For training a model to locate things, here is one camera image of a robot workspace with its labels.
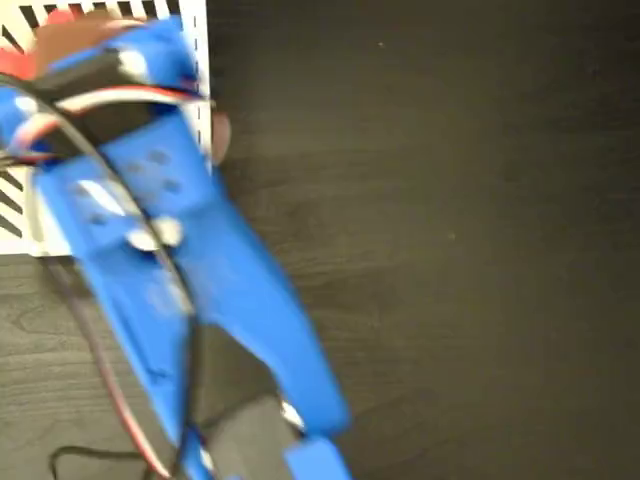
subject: red object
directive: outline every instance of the red object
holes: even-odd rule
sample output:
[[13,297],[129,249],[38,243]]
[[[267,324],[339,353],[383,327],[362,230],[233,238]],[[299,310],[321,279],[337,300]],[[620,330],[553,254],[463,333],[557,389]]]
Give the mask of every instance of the red object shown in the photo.
[[[60,25],[73,22],[78,12],[70,10],[54,10],[49,14],[45,25]],[[36,65],[31,52],[20,53],[15,50],[0,48],[0,72],[8,73],[23,80],[35,76]]]
[[49,14],[45,25],[59,25],[61,23],[73,22],[76,14],[70,10],[54,10]]
[[28,80],[34,77],[35,71],[36,65],[31,53],[0,49],[0,72]]

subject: wire bundle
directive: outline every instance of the wire bundle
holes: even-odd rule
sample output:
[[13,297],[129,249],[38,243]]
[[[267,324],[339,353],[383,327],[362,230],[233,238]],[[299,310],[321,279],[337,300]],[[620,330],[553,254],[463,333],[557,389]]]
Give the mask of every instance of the wire bundle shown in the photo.
[[120,186],[120,190],[124,196],[124,201],[133,207],[132,215],[137,218],[144,227],[144,230],[154,241],[156,246],[154,253],[159,263],[169,273],[170,282],[173,287],[172,290],[177,291],[180,297],[177,303],[182,310],[182,314],[188,321],[187,345],[185,346],[185,350],[188,352],[187,358],[185,359],[185,370],[187,372],[187,385],[184,392],[185,411],[183,412],[181,433],[174,460],[171,467],[167,468],[159,460],[155,450],[151,446],[151,443],[131,412],[122,389],[117,382],[115,373],[98,341],[98,337],[92,330],[91,323],[83,313],[79,303],[74,299],[73,292],[69,287],[69,282],[67,282],[64,274],[56,272],[54,267],[54,262],[56,262],[56,260],[51,258],[41,259],[42,265],[46,268],[50,278],[58,286],[60,294],[65,299],[67,307],[76,320],[84,337],[87,339],[94,361],[105,387],[109,392],[114,408],[139,451],[139,453],[110,452],[90,449],[87,447],[61,447],[57,449],[49,459],[51,474],[54,479],[58,478],[56,465],[57,460],[60,457],[64,455],[81,455],[92,458],[121,461],[144,460],[147,463],[148,468],[145,471],[143,478],[150,478],[151,473],[160,475],[163,478],[174,478],[180,471],[182,457],[188,438],[187,435],[191,426],[192,412],[194,410],[193,393],[195,382],[197,380],[201,350],[199,341],[200,335],[198,335],[197,332],[200,322],[196,315],[195,305],[193,303],[187,281],[180,268],[171,258],[169,251],[161,241],[160,235],[151,221],[152,219],[139,205],[133,192],[113,166],[112,161],[104,153],[98,150],[95,142],[91,140],[90,133],[83,131],[83,129],[74,121],[70,113],[82,113],[99,105],[122,103],[127,101],[148,101],[178,105],[185,101],[201,99],[192,92],[136,85],[100,89],[70,97],[59,102],[52,102],[28,81],[2,73],[0,73],[0,86],[10,87],[19,91],[31,101],[30,103],[32,103],[33,106],[36,107],[34,111],[29,112],[31,113],[31,117],[16,130],[14,139],[7,151],[0,154],[0,169],[6,169],[12,166],[38,165],[43,161],[55,158],[53,154],[45,152],[26,151],[22,155],[17,156],[12,156],[9,152],[15,151],[16,149],[27,149],[53,128],[60,128],[60,130],[79,151],[84,155],[93,158],[99,164],[110,181]]

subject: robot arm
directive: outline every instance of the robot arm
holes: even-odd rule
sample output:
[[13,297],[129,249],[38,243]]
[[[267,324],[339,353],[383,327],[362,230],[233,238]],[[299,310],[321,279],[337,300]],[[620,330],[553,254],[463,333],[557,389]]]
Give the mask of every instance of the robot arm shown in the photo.
[[194,81],[179,20],[169,19],[64,58],[33,85],[81,117],[171,252],[198,322],[223,328],[267,365],[304,423],[302,439],[273,399],[223,419],[208,444],[195,427],[183,438],[189,325],[185,299],[153,255],[153,235],[121,185],[69,141],[55,116],[25,107],[12,88],[0,89],[3,141],[41,157],[35,186],[167,437],[176,445],[186,438],[182,461],[190,478],[215,472],[220,480],[346,480],[327,435],[347,426],[348,408],[284,272],[228,199],[215,168],[207,168],[179,108],[197,97],[189,89]]

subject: wood grain surface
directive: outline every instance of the wood grain surface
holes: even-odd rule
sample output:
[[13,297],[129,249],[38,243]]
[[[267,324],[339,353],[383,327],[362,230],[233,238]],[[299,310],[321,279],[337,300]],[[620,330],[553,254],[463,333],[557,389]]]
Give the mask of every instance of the wood grain surface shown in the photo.
[[[354,477],[636,478],[640,7],[212,3],[224,174],[344,387]],[[6,479],[47,478],[62,443],[130,446],[49,290],[0,258]],[[206,408],[266,388],[220,338]]]

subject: black and white striped object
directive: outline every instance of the black and white striped object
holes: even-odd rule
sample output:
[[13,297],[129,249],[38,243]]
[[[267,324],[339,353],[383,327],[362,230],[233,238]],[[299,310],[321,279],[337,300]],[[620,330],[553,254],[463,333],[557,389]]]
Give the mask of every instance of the black and white striped object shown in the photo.
[[[33,43],[33,31],[44,25],[47,16],[56,8],[76,9],[88,13],[96,9],[108,9],[116,17],[134,16],[141,19],[166,18],[180,15],[183,32],[194,51],[196,69],[201,79],[200,93],[208,96],[209,48],[207,36],[206,0],[105,0],[93,1],[53,1],[53,0],[0,0],[0,47],[28,51]],[[192,105],[185,113],[194,129],[194,134],[205,150],[211,148],[211,116],[209,108]],[[39,208],[43,228],[48,235],[43,244],[34,245],[29,222],[25,220],[26,199],[35,195],[28,184],[29,174],[22,170],[11,170],[0,174],[0,255],[13,253],[47,252],[64,255],[67,243],[59,234],[47,208]]]
[[0,171],[0,253],[23,253],[24,170]]

